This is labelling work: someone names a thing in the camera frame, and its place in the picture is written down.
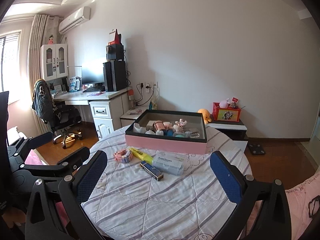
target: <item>striped tablecloth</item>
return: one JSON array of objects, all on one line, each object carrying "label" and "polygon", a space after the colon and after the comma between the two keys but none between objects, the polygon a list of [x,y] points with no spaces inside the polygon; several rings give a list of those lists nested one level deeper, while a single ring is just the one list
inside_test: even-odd
[{"label": "striped tablecloth", "polygon": [[[126,147],[123,127],[90,150],[90,157],[103,150],[108,165],[84,211],[97,229],[120,239],[212,239],[225,223],[231,203],[210,168],[210,153],[219,150],[242,174],[252,174],[244,153],[225,134],[206,127],[207,154],[189,155],[182,176],[165,173],[156,181],[133,158],[118,163],[114,152]],[[154,156],[157,151],[141,149]]]}]

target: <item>metal bolt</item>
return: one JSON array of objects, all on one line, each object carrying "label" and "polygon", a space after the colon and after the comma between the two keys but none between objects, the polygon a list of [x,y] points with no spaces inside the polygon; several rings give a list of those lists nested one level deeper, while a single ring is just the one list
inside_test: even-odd
[{"label": "metal bolt", "polygon": [[279,180],[279,179],[275,179],[275,183],[276,183],[278,186],[280,186],[280,185],[282,184],[282,181]]},{"label": "metal bolt", "polygon": [[36,185],[40,185],[42,183],[42,179],[37,179],[36,180]]},{"label": "metal bolt", "polygon": [[254,177],[253,177],[252,175],[250,175],[250,174],[247,174],[247,175],[245,176],[245,178],[246,178],[248,181],[253,181],[253,180],[254,180]]},{"label": "metal bolt", "polygon": [[70,181],[70,180],[72,180],[72,175],[67,175],[67,176],[65,176],[65,177],[64,177],[64,180],[65,180],[65,181]]}]

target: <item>air conditioner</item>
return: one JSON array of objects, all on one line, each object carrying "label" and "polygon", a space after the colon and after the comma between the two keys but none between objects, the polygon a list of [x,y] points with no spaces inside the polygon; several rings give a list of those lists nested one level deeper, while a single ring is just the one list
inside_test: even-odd
[{"label": "air conditioner", "polygon": [[59,33],[65,34],[72,28],[89,21],[90,19],[90,7],[84,6],[79,10],[76,10],[73,14],[69,15],[59,24]]}]

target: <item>chair base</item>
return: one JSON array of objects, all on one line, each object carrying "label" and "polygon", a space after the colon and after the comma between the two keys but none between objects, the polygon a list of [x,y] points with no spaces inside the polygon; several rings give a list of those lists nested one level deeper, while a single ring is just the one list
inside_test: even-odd
[{"label": "chair base", "polygon": [[68,132],[67,129],[63,129],[61,130],[61,134],[53,139],[53,144],[57,144],[58,143],[57,140],[62,137],[63,137],[63,141],[62,141],[63,149],[67,148],[67,143],[74,141],[76,139],[79,139],[79,140],[83,139],[80,129],[77,129],[76,133]]}]

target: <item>yellow highlighter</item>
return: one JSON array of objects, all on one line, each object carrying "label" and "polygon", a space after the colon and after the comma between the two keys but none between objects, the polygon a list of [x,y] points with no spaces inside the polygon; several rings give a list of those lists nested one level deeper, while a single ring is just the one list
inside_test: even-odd
[{"label": "yellow highlighter", "polygon": [[144,152],[141,152],[141,151],[137,150],[136,148],[132,148],[132,147],[130,147],[129,150],[131,150],[132,154],[134,156],[136,156],[137,158],[139,158],[140,160],[146,161],[147,163],[152,165],[153,158],[150,155],[148,155]]}]

